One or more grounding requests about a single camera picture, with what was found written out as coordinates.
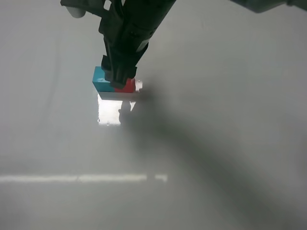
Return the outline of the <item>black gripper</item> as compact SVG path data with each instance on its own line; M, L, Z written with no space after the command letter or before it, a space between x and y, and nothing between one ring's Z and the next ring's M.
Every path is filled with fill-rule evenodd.
M112 9L99 25L104 36L106 55L101 69L111 86L123 89L137 71L133 62L122 62L122 57L142 56L148 42L166 17L174 0L114 0Z

